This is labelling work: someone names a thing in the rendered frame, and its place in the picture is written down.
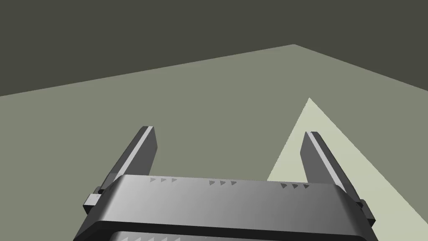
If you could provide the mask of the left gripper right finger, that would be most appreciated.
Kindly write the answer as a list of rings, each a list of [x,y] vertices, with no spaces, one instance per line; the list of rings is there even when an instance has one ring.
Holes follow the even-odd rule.
[[[318,132],[305,132],[300,157],[307,182],[337,185],[355,200],[352,183]]]

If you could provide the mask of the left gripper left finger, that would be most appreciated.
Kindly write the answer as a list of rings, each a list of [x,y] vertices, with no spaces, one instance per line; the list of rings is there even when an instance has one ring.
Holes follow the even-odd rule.
[[[99,193],[124,174],[149,175],[157,149],[154,127],[143,126],[105,178]]]

